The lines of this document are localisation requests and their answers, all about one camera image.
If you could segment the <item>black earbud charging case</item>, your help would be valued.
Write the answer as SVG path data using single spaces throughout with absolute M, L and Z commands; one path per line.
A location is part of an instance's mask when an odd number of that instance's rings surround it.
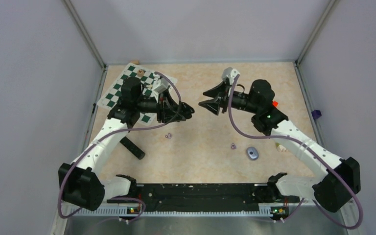
M 192 107 L 184 107 L 181 113 L 184 119 L 191 119 L 192 115 L 195 113 L 195 110 Z

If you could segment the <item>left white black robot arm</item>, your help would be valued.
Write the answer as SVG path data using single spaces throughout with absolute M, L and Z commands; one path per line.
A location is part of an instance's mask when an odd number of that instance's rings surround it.
M 93 141 L 72 163 L 59 167 L 60 191 L 58 202 L 68 202 L 90 211 L 96 210 L 102 202 L 119 196 L 125 202 L 137 197 L 137 189 L 126 176 L 115 176 L 102 182 L 99 174 L 114 148 L 126 138 L 129 132 L 147 131 L 135 128 L 142 113 L 156 114 L 157 128 L 172 122 L 186 121 L 194 109 L 178 100 L 175 102 L 169 92 L 174 84 L 164 75 L 155 74 L 152 94 L 143 94 L 139 78 L 128 77 L 120 88 L 118 101 L 114 103 L 107 118 Z

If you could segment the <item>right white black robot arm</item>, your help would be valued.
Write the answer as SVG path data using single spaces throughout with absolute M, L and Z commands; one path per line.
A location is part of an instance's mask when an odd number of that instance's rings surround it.
M 300 131 L 289 118 L 273 105 L 275 96 L 266 80 L 255 80 L 250 91 L 234 91 L 235 83 L 229 80 L 203 92 L 209 100 L 199 102 L 215 115 L 232 114 L 232 109 L 252 113 L 251 122 L 263 133 L 264 139 L 272 139 L 293 153 L 314 174 L 314 177 L 298 177 L 279 173 L 269 178 L 268 197 L 280 202 L 286 196 L 297 196 L 316 201 L 329 212 L 337 212 L 351 199 L 361 206 L 360 165 L 352 157 L 343 159 L 320 146 Z

